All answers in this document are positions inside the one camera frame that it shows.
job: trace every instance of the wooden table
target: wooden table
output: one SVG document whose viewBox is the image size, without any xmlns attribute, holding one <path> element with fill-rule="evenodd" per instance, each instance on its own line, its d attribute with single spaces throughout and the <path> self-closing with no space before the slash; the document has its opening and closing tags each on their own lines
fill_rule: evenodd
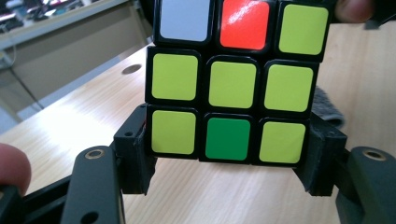
<svg viewBox="0 0 396 224">
<path fill-rule="evenodd" d="M 347 148 L 396 156 L 395 39 L 395 22 L 331 27 L 318 84 L 346 117 Z M 81 150 L 110 144 L 144 102 L 145 58 L 142 49 L 0 136 L 31 160 L 29 192 L 70 175 Z M 133 64 L 142 68 L 124 75 Z M 148 196 L 124 201 L 128 223 L 339 223 L 334 197 L 309 196 L 285 168 L 159 159 Z"/>
</svg>

